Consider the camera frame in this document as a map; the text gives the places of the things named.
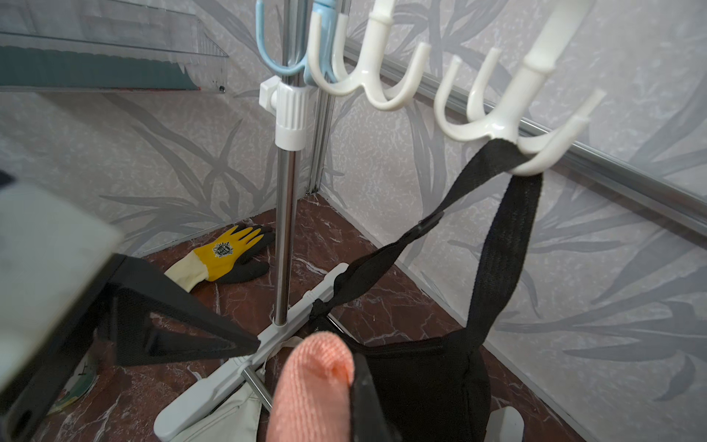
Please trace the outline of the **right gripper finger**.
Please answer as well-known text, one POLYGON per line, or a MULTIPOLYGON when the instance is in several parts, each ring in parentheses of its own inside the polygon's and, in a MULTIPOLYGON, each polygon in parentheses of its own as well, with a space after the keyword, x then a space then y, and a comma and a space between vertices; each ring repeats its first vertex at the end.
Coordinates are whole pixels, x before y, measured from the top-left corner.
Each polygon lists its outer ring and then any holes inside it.
POLYGON ((366 358, 355 354, 355 378, 350 388, 350 440, 400 441, 397 429, 384 416, 366 358))

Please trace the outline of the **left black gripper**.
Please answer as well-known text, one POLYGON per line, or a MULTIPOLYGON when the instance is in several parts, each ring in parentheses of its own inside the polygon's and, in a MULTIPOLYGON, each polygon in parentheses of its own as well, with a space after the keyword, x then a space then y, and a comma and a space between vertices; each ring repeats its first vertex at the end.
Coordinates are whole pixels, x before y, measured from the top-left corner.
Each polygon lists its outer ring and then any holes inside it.
POLYGON ((99 337, 119 366, 254 354, 258 337, 206 307, 148 261, 115 254, 1 392, 1 439, 28 441, 99 337))

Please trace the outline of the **pink sling bag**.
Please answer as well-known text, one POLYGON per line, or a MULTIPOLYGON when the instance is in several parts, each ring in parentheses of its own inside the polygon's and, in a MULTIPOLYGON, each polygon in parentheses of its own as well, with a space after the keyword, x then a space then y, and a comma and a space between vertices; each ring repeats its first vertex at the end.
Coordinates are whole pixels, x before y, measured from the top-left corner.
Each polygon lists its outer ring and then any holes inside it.
POLYGON ((268 441, 348 441, 352 352, 335 333, 309 335, 289 355, 278 380, 268 441))

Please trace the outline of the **black sling bag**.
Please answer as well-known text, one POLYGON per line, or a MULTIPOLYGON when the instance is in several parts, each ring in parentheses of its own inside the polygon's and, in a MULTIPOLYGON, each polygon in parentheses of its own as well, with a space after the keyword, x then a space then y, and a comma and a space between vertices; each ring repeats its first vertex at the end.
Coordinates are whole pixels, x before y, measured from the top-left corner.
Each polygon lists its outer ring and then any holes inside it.
POLYGON ((421 341, 366 346, 337 334, 363 355, 386 419, 400 441, 481 441, 491 392, 481 347, 512 298, 527 256, 543 178, 513 176, 482 246, 467 323, 421 341))

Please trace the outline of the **cream sling bag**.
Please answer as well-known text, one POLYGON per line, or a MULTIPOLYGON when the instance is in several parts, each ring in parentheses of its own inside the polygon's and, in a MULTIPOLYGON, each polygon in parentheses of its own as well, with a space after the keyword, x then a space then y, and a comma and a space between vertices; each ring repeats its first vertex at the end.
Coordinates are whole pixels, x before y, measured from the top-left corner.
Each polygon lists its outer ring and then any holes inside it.
POLYGON ((215 411, 180 432, 173 441, 255 442, 260 416, 261 401, 244 383, 215 411))

